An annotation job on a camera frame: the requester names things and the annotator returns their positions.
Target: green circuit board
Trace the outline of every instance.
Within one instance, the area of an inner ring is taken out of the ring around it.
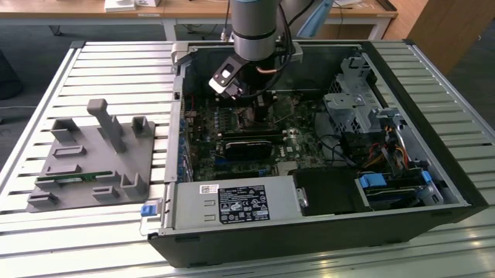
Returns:
[[[204,105],[189,121],[194,181],[280,175],[277,163],[294,162],[297,168],[322,167],[325,158],[313,132],[312,103],[298,102],[289,94],[277,94],[264,123],[249,123],[241,117],[245,108],[218,108]],[[281,130],[284,140],[273,144],[269,158],[228,162],[224,157],[221,134],[238,134],[242,125]]]

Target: aluminum slotted table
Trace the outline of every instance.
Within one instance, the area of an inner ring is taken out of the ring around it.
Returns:
[[[490,205],[493,131],[413,45],[373,42]],[[170,42],[87,42],[71,48],[0,174],[0,276],[448,277],[495,271],[495,207],[402,244],[174,269],[146,243],[139,204],[30,214],[26,198],[53,141],[55,118],[94,125],[85,112],[105,98],[118,122],[155,122],[149,198],[162,195],[173,72]],[[385,100],[393,106],[389,94]]]

